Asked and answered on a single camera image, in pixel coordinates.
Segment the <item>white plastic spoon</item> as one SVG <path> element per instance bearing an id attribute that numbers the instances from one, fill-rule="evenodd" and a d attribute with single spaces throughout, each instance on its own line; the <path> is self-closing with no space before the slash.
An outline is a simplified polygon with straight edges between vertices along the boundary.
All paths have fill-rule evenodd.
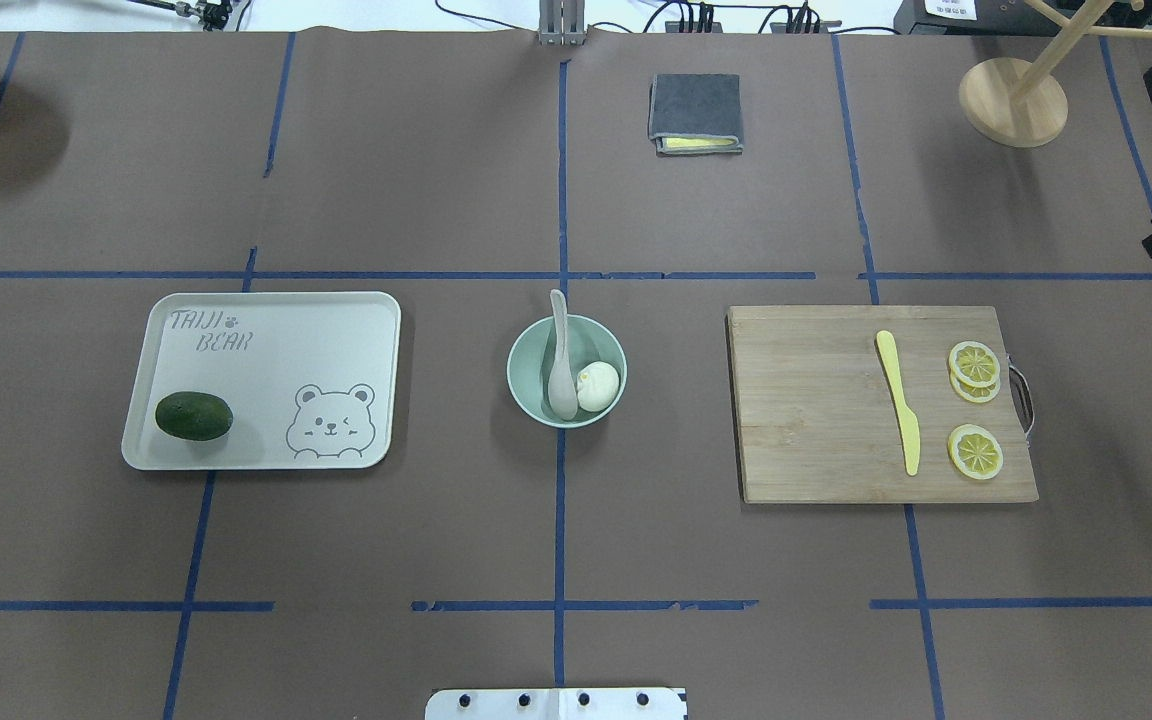
<path id="1" fill-rule="evenodd" d="M 550 376 L 547 381 L 547 401 L 550 410 L 556 414 L 561 420 L 573 420 L 579 414 L 579 397 L 576 393 L 576 382 L 573 379 L 570 364 L 570 323 L 568 323 L 568 310 L 566 296 L 562 290 L 550 291 L 550 310 L 556 344 L 552 364 L 550 364 Z"/>

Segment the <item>light green bowl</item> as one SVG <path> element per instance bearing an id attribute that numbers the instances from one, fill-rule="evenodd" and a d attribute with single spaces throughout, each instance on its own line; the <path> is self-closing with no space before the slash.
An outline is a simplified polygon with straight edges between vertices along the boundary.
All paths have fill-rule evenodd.
<path id="1" fill-rule="evenodd" d="M 538 323 L 532 323 L 520 334 L 509 350 L 506 363 L 506 378 L 511 396 L 524 414 L 531 419 L 553 429 L 589 427 L 605 415 L 612 414 L 613 407 L 621 401 L 628 386 L 628 361 L 626 350 L 614 333 L 602 323 L 596 323 L 589 316 L 568 314 L 567 338 L 568 364 L 573 378 L 594 363 L 614 367 L 617 384 L 602 407 L 593 411 L 579 407 L 571 419 L 563 419 L 550 407 L 548 382 L 550 366 L 556 356 L 556 328 L 552 316 L 544 316 Z"/>

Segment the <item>wooden mug tree stand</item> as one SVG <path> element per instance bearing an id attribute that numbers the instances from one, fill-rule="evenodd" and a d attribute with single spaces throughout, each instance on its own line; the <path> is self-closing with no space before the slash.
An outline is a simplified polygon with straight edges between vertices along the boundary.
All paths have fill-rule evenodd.
<path id="1" fill-rule="evenodd" d="M 1084 1 L 1064 15 L 1048 1 L 1028 1 L 1029 8 L 1059 26 L 1046 50 L 1033 61 L 996 56 L 973 65 L 957 88 L 957 100 L 983 136 L 1015 149 L 1036 149 L 1055 138 L 1068 123 L 1069 101 L 1052 77 L 1053 70 L 1084 36 L 1152 38 L 1152 29 L 1101 26 L 1112 1 Z"/>

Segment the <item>upper lemon slice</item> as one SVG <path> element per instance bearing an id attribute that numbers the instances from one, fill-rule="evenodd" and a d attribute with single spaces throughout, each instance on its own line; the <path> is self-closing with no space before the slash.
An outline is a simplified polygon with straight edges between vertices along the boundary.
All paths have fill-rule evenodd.
<path id="1" fill-rule="evenodd" d="M 1001 376 L 1001 361 L 987 344 L 968 340 L 952 346 L 947 355 L 952 378 L 961 386 L 988 388 Z"/>

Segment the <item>hidden lemon slice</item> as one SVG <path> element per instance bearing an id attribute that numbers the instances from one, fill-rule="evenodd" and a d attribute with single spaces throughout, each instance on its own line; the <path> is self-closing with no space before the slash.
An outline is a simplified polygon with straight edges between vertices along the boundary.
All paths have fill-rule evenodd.
<path id="1" fill-rule="evenodd" d="M 950 378 L 950 382 L 956 395 L 964 397 L 970 404 L 987 404 L 998 396 L 1001 386 L 1001 382 L 993 382 L 991 386 L 970 386 L 970 384 L 960 382 L 955 377 Z"/>

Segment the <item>yellow plastic knife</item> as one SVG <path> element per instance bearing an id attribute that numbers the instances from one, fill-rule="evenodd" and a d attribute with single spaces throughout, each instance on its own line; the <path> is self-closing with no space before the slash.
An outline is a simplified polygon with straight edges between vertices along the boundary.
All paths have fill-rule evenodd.
<path id="1" fill-rule="evenodd" d="M 902 446 L 902 462 L 908 477 L 916 477 L 922 465 L 922 425 L 914 407 L 905 397 L 904 378 L 895 336 L 887 329 L 876 332 L 876 348 L 879 364 L 882 365 L 884 378 L 890 386 L 893 411 L 899 425 Z"/>

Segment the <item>wooden cutting board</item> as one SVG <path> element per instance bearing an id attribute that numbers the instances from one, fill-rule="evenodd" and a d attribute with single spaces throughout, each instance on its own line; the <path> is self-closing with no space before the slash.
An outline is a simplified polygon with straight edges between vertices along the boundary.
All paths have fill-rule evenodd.
<path id="1" fill-rule="evenodd" d="M 908 477 L 876 332 L 899 347 L 905 397 L 922 425 L 922 465 Z M 742 498 L 749 503 L 1025 503 L 1039 497 L 1009 374 L 970 404 L 952 389 L 947 355 L 973 340 L 1006 361 L 992 306 L 730 306 L 727 311 Z M 990 430 L 1005 450 L 991 480 L 957 473 L 947 437 Z"/>

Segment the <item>grey folded cloth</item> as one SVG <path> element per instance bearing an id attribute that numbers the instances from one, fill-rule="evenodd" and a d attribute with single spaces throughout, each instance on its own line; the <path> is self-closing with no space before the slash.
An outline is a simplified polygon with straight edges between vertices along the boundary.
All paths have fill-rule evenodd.
<path id="1" fill-rule="evenodd" d="M 647 137 L 660 156 L 744 151 L 736 74 L 658 74 L 650 88 Z"/>

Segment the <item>cream bear-print tray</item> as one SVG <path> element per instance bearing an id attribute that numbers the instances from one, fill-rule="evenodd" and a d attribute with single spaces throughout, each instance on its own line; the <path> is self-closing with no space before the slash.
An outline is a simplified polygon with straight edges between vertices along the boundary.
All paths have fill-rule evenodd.
<path id="1" fill-rule="evenodd" d="M 391 447 L 402 311 L 384 291 L 172 293 L 143 334 L 122 456 L 146 471 L 371 468 Z M 187 441 L 161 397 L 209 393 L 232 427 Z"/>

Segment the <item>green avocado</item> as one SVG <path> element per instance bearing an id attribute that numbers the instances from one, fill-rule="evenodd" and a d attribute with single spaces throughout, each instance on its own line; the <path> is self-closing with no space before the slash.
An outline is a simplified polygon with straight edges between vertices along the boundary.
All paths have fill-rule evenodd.
<path id="1" fill-rule="evenodd" d="M 234 414 L 223 397 L 200 391 L 179 391 L 160 397 L 154 420 L 156 427 L 170 437 L 206 442 L 229 432 Z"/>

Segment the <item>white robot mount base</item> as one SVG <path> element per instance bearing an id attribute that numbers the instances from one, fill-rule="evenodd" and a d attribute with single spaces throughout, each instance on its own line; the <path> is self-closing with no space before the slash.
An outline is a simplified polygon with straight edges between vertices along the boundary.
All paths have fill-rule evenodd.
<path id="1" fill-rule="evenodd" d="M 585 687 L 444 689 L 425 719 L 687 719 L 684 689 Z"/>

